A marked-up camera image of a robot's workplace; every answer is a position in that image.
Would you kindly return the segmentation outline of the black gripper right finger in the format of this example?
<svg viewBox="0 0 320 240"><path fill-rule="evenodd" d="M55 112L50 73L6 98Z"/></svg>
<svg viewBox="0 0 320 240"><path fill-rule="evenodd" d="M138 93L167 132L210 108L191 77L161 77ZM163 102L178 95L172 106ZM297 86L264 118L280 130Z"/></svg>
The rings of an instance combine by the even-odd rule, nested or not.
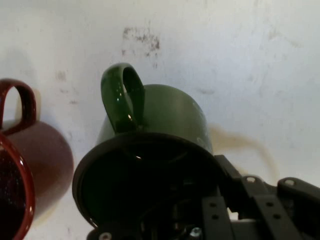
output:
<svg viewBox="0 0 320 240"><path fill-rule="evenodd" d="M217 180L226 206L241 219L258 220L272 240L320 238L320 189L295 177L276 186L242 176L224 155L216 155Z"/></svg>

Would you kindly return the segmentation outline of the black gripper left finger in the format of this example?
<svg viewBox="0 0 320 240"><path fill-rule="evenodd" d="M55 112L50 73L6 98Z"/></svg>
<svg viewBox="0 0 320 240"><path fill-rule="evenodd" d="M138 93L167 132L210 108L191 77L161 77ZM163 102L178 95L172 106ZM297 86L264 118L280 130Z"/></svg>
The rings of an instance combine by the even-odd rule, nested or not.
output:
<svg viewBox="0 0 320 240"><path fill-rule="evenodd" d="M222 197L170 200L135 218L106 221L88 240L232 240Z"/></svg>

